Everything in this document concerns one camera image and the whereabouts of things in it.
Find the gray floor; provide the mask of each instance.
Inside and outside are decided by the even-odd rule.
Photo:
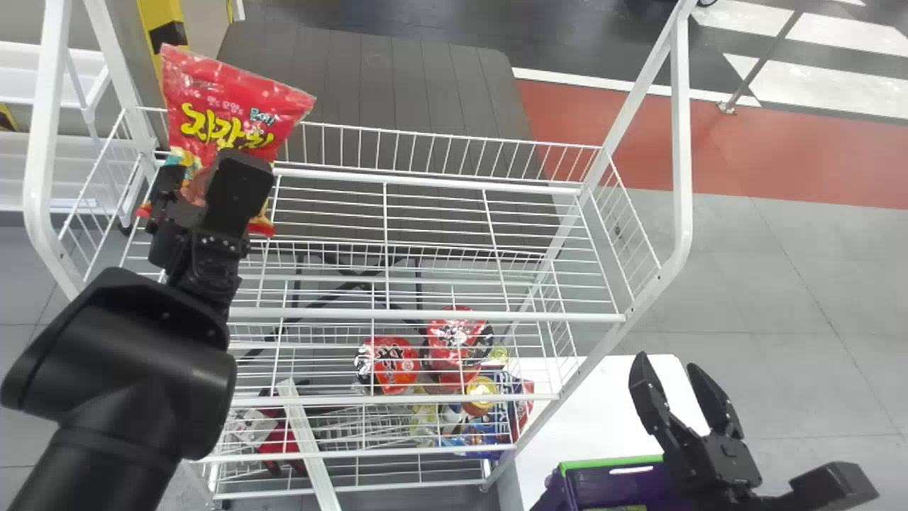
[[[633,192],[656,249],[671,246],[670,195]],[[696,361],[732,397],[764,476],[764,493],[841,459],[858,462],[882,496],[908,501],[908,211],[697,195],[694,250],[619,354],[646,349]],[[64,304],[21,227],[0,227],[0,373]],[[600,333],[577,329],[581,355]],[[0,509],[54,425],[0,409]],[[398,501],[404,496],[395,496]],[[487,499],[435,509],[485,508]],[[351,509],[397,508],[380,496]],[[391,507],[382,506],[382,502]],[[299,498],[241,509],[301,509]]]

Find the red floor stripe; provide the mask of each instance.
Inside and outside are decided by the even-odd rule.
[[[518,80],[533,136],[600,144],[627,93]],[[691,103],[694,191],[908,209],[908,126]],[[669,99],[648,96],[614,159],[625,185],[671,188]]]

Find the green edge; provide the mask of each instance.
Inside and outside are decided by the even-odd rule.
[[[617,465],[643,465],[646,463],[662,463],[662,455],[610,457],[603,459],[562,461],[558,464],[558,469],[561,470],[561,476],[563,477],[568,470],[577,470],[579,468],[597,468],[601,466]]]

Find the gray table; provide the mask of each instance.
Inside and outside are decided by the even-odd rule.
[[[240,22],[230,25],[223,39],[219,59],[256,74],[274,78],[299,87],[315,95],[318,102],[307,120],[342,124],[396,128],[428,133],[476,135],[501,138],[531,138],[528,121],[518,94],[508,58],[499,51],[471,46],[447,45],[434,41],[417,41],[378,35],[362,35],[292,24],[269,23],[261,25]],[[321,160],[318,137],[308,131],[305,156],[309,161]],[[355,161],[356,134],[348,133],[344,139],[344,161]],[[295,133],[290,144],[289,159],[302,161],[304,157],[301,135]],[[326,163],[337,164],[340,148],[337,141],[326,144]],[[389,162],[393,151],[390,144],[382,144],[381,161]],[[507,175],[506,162],[510,158],[506,147],[495,168],[482,165],[484,172],[495,176]],[[470,146],[469,159],[479,159],[479,147]],[[413,160],[430,161],[430,172],[440,172],[442,151],[435,150],[429,160],[429,149],[417,146]],[[400,161],[409,155],[402,155]],[[284,179],[285,185],[294,180]],[[380,193],[380,185],[363,183],[318,182],[298,180],[309,188],[350,190]],[[448,246],[461,244],[491,246],[481,195],[476,190],[446,189],[428,186],[389,185],[389,193],[423,195],[422,198],[389,198],[389,206],[431,205],[441,208],[470,211],[430,211],[418,222],[392,221],[390,240],[399,243],[425,245],[426,241]],[[281,192],[282,196],[315,198],[313,192]],[[510,222],[521,225],[496,225],[499,245],[537,246],[545,251],[548,240],[539,234],[554,235],[554,207],[547,195],[516,196],[511,193],[488,192],[493,222]],[[363,206],[335,206],[338,213],[365,213],[374,215],[379,196],[360,197]],[[530,202],[532,205],[512,205],[508,202]],[[285,209],[288,203],[281,205]],[[534,212],[549,211],[549,215],[519,215],[519,207]],[[508,212],[496,215],[497,212]],[[279,213],[275,220],[300,220],[302,215]],[[342,232],[366,241],[382,239],[379,217],[358,218],[350,216],[319,215],[319,222],[329,226],[279,226],[279,233],[304,235],[310,238],[332,237]],[[458,220],[457,229],[467,234],[444,234],[445,224]],[[356,226],[370,229],[355,229]],[[396,227],[415,227],[435,232],[393,232]]]

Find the white floor stripe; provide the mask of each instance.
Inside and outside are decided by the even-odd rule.
[[[804,13],[792,27],[789,39],[908,57],[908,37],[893,26],[853,19]]]
[[[741,76],[757,60],[724,55]],[[770,60],[750,89],[762,101],[908,119],[908,80]]]
[[[572,75],[569,73],[555,73],[552,71],[526,69],[523,67],[514,67],[513,71],[515,78],[534,80],[537,82],[550,82],[552,84],[579,85],[582,87],[624,92],[630,91],[631,87],[634,86],[634,82],[625,80],[612,80],[610,78],[596,78],[595,76]],[[651,95],[672,95],[672,88],[668,85],[652,85],[649,87],[647,93]],[[713,103],[725,101],[730,95],[731,92],[725,93],[690,89],[691,98]],[[744,106],[760,106],[760,103],[756,98],[750,95],[742,95],[738,100],[738,104]]]
[[[867,7],[867,4],[861,0],[828,0],[829,2],[841,2],[843,4],[858,5],[860,7]]]
[[[719,0],[710,7],[698,7],[691,16],[702,26],[747,32],[748,34],[776,35],[792,14],[791,9],[769,5]]]
[[[835,1],[864,5],[860,0]],[[720,0],[709,8],[695,9],[693,17],[703,26],[774,36],[793,12],[791,9],[768,5]],[[908,37],[898,29],[849,18],[804,13],[794,24],[788,39],[908,57]]]

